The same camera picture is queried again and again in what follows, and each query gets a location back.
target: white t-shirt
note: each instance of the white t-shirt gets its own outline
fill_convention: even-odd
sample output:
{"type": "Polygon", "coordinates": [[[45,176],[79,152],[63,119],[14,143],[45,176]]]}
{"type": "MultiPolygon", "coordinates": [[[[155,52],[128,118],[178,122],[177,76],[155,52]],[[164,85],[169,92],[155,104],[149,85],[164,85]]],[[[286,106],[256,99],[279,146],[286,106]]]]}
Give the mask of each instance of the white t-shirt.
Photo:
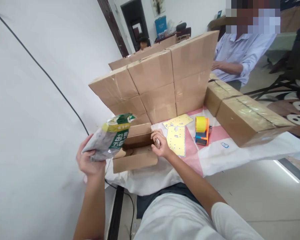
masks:
{"type": "Polygon", "coordinates": [[[215,203],[211,215],[213,221],[189,198],[165,193],[149,205],[134,239],[263,239],[225,203],[215,203]]]}

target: pink tablecloth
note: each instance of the pink tablecloth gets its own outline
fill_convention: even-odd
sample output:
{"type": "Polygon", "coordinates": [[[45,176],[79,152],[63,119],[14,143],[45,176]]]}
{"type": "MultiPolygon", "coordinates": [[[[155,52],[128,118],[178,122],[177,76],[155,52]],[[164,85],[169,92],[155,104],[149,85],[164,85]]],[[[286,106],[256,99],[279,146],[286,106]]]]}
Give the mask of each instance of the pink tablecloth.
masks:
{"type": "MultiPolygon", "coordinates": [[[[186,126],[186,155],[181,159],[202,177],[235,168],[250,161],[275,160],[287,156],[300,160],[300,139],[288,132],[279,135],[267,144],[239,148],[207,109],[198,109],[188,115],[192,119],[196,116],[208,117],[212,125],[208,146],[195,143],[194,121],[186,126]]],[[[168,131],[162,123],[156,123],[151,128],[153,130],[161,128],[167,136],[168,131]]],[[[131,193],[141,196],[182,182],[178,173],[164,158],[159,158],[155,166],[118,174],[113,173],[112,159],[108,159],[105,177],[110,183],[121,185],[131,193]]]]}

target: green and white bag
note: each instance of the green and white bag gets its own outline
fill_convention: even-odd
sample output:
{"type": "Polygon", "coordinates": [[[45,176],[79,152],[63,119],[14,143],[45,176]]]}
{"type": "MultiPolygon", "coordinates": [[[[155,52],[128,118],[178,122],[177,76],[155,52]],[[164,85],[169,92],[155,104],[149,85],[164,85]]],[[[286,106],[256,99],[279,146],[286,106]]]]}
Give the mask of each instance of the green and white bag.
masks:
{"type": "Polygon", "coordinates": [[[94,133],[82,153],[96,150],[96,153],[91,156],[91,161],[102,161],[114,157],[128,137],[129,128],[134,119],[135,116],[132,113],[110,118],[94,133]]]}

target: person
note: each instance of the person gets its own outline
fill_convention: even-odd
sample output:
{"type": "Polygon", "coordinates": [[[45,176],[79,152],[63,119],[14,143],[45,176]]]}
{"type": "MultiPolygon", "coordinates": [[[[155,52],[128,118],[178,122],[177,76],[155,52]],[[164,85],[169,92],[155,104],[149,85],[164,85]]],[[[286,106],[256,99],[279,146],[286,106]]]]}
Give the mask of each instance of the person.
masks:
{"type": "MultiPolygon", "coordinates": [[[[94,151],[81,154],[90,138],[83,141],[77,154],[79,168],[88,180],[74,240],[104,239],[105,161],[90,162],[94,151]]],[[[157,194],[143,214],[135,240],[263,239],[227,205],[205,178],[169,148],[161,129],[155,130],[151,138],[160,141],[158,147],[151,145],[152,151],[158,157],[164,157],[175,168],[192,195],[182,190],[179,193],[172,190],[157,194]]]]}
{"type": "Polygon", "coordinates": [[[231,7],[226,12],[226,33],[217,43],[212,72],[240,90],[280,32],[280,10],[268,0],[234,0],[231,7]]]}
{"type": "Polygon", "coordinates": [[[225,33],[217,43],[212,72],[240,91],[275,37],[276,34],[225,33]]]}

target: poster on wall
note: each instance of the poster on wall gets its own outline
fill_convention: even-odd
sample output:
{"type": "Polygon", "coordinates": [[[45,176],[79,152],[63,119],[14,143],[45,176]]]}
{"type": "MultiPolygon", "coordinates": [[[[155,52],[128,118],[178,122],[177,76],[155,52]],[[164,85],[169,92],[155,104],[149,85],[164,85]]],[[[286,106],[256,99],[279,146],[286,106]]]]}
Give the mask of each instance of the poster on wall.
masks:
{"type": "Polygon", "coordinates": [[[166,11],[165,0],[150,0],[154,17],[166,11]]]}

